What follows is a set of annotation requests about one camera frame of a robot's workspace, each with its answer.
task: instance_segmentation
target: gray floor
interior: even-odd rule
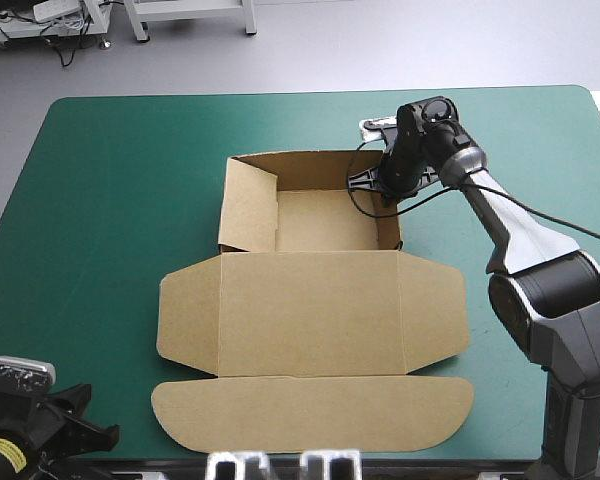
[[[239,18],[153,24],[61,70],[39,44],[0,51],[0,214],[49,105],[66,96],[580,84],[600,90],[600,0],[262,0]]]

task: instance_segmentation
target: robotic arm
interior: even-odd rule
[[[403,105],[397,132],[379,130],[388,145],[382,161],[350,177],[350,189],[401,200],[439,179],[464,194],[495,245],[491,305],[529,361],[548,373],[542,455],[525,476],[600,480],[600,267],[575,240],[499,195],[506,192],[451,100]]]

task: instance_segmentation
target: green tabletop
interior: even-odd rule
[[[158,284],[217,253],[226,157],[354,148],[360,119],[438,94],[455,100],[505,188],[600,231],[600,115],[579,87],[63,99],[0,221],[0,354],[53,362],[59,387],[92,383],[89,419],[122,427],[109,456],[191,455],[158,425],[150,393],[208,375],[158,356]],[[467,280],[469,349],[418,373],[462,376],[476,392],[455,436],[404,455],[537,457],[545,376],[489,306],[480,223],[453,192],[402,227],[406,251]],[[569,233],[600,263],[600,242]]]

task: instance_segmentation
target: unfolded cardboard box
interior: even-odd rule
[[[160,355],[219,377],[153,392],[160,424],[185,447],[418,450],[468,415],[466,380],[405,375],[467,347],[462,275],[396,250],[397,218],[354,208],[351,155],[228,159],[223,253],[160,289]],[[361,152],[356,171],[379,155]]]

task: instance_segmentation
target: box lid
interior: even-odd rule
[[[202,452],[413,451],[453,435],[473,403],[461,378],[220,378],[158,385],[156,418]]]
[[[461,273],[399,251],[226,253],[160,288],[160,355],[222,377],[401,375],[467,345]]]

